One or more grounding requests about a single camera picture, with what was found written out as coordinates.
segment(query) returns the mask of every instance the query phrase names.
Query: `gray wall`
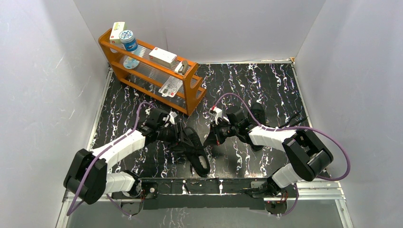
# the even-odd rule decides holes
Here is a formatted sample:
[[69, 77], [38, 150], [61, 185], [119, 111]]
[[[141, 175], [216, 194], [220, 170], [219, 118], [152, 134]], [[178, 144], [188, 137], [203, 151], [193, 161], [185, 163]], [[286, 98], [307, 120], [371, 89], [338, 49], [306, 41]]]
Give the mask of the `gray wall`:
[[98, 39], [115, 21], [197, 62], [294, 57], [325, 0], [74, 0]]
[[0, 1], [0, 224], [54, 227], [107, 64], [72, 0]]
[[349, 152], [342, 187], [356, 227], [402, 226], [402, 12], [398, 0], [327, 0], [296, 58], [313, 126]]

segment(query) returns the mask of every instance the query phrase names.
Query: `black marble table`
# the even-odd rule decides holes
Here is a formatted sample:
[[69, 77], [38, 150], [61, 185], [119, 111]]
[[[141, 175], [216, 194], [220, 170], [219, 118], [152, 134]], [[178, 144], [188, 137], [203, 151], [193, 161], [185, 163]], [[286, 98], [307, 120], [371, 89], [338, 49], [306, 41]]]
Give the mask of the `black marble table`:
[[[112, 76], [93, 139], [93, 148], [114, 140], [134, 125], [138, 105], [147, 101], [166, 111], [178, 114], [176, 121], [191, 126], [201, 141], [209, 133], [212, 117], [208, 110], [216, 100], [227, 92], [241, 96], [247, 104], [260, 102], [266, 109], [270, 126], [284, 124], [295, 112], [306, 117], [301, 96], [291, 64], [207, 64], [200, 65], [197, 75], [204, 77], [203, 87], [207, 94], [191, 116], [185, 116], [171, 107], [120, 83]], [[225, 110], [231, 105], [241, 106], [235, 97], [225, 97], [218, 107]], [[140, 112], [140, 121], [147, 115], [148, 107]], [[266, 147], [253, 152], [247, 144], [236, 137], [228, 138], [223, 145], [208, 147], [211, 165], [210, 178], [263, 178], [287, 164], [284, 152]], [[167, 150], [166, 144], [155, 142], [132, 153], [119, 162], [111, 172], [131, 170], [140, 177], [197, 178], [191, 172], [190, 163]]]

